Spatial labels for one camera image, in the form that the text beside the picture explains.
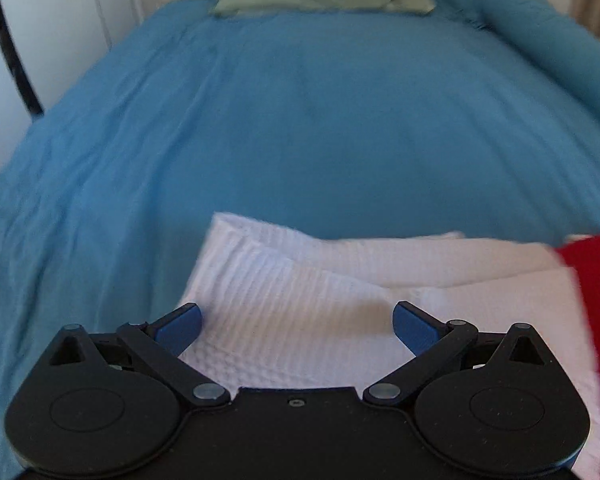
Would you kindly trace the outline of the white wardrobe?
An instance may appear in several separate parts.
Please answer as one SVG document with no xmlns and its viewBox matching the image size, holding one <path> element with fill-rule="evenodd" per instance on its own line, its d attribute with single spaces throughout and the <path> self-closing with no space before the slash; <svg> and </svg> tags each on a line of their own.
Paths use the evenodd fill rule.
<svg viewBox="0 0 600 480">
<path fill-rule="evenodd" d="M 143 19 L 137 0 L 0 0 L 38 102 L 53 106 Z M 32 117 L 0 49 L 0 170 Z"/>
</svg>

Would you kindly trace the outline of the blue bed sheet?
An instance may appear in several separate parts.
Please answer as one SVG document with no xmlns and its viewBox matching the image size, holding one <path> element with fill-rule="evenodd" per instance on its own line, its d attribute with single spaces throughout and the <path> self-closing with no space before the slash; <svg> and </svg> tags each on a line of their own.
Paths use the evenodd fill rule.
<svg viewBox="0 0 600 480">
<path fill-rule="evenodd" d="M 490 28 L 417 16 L 157 11 L 0 172 L 6 406 L 61 325 L 171 309 L 211 217 L 321 238 L 600 233 L 600 120 Z"/>
</svg>

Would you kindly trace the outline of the rolled blue duvet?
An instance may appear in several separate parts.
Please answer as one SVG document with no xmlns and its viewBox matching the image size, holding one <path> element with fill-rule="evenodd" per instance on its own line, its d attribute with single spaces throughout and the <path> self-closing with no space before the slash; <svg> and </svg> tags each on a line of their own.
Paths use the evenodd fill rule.
<svg viewBox="0 0 600 480">
<path fill-rule="evenodd" d="M 600 40 L 547 0 L 437 0 L 451 18 L 490 28 L 600 120 Z"/>
</svg>

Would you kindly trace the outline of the red and white knit sweater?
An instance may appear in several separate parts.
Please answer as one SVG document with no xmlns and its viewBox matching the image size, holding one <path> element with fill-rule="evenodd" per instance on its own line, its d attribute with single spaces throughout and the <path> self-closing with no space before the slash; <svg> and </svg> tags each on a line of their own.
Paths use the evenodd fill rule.
<svg viewBox="0 0 600 480">
<path fill-rule="evenodd" d="M 392 328 L 404 300 L 484 332 L 527 322 L 592 418 L 574 470 L 600 479 L 600 361 L 576 272 L 545 245 L 458 233 L 319 240 L 216 214 L 183 299 L 204 328 L 182 360 L 230 392 L 366 388 L 412 357 Z"/>
</svg>

